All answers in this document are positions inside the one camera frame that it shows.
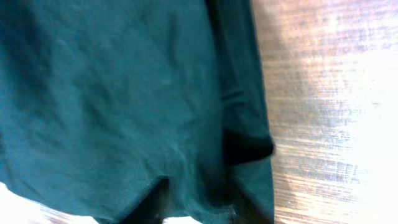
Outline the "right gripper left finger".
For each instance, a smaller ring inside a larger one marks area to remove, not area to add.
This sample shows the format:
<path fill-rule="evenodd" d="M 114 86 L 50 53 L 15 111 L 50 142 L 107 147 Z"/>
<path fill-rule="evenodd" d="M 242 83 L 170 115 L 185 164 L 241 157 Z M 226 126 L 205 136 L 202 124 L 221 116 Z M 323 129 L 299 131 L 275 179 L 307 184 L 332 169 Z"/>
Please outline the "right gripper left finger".
<path fill-rule="evenodd" d="M 169 200 L 169 179 L 159 179 L 145 196 L 127 210 L 120 224 L 162 224 Z"/>

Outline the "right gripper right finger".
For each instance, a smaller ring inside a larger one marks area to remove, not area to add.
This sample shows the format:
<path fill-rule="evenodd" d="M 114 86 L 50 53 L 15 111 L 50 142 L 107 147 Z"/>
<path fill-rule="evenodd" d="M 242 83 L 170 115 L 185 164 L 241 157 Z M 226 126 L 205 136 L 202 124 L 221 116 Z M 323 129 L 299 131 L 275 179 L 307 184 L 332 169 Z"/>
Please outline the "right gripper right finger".
<path fill-rule="evenodd" d="M 232 224 L 273 224 L 273 218 L 241 187 L 231 189 L 233 201 Z"/>

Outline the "black shorts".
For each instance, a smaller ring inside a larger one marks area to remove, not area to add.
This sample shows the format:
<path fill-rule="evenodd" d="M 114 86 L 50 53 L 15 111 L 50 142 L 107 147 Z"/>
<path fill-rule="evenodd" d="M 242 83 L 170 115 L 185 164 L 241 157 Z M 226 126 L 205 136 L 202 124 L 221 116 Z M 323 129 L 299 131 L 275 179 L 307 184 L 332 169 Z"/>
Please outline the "black shorts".
<path fill-rule="evenodd" d="M 273 152 L 251 1 L 1 1 L 3 222 L 274 220 Z"/>

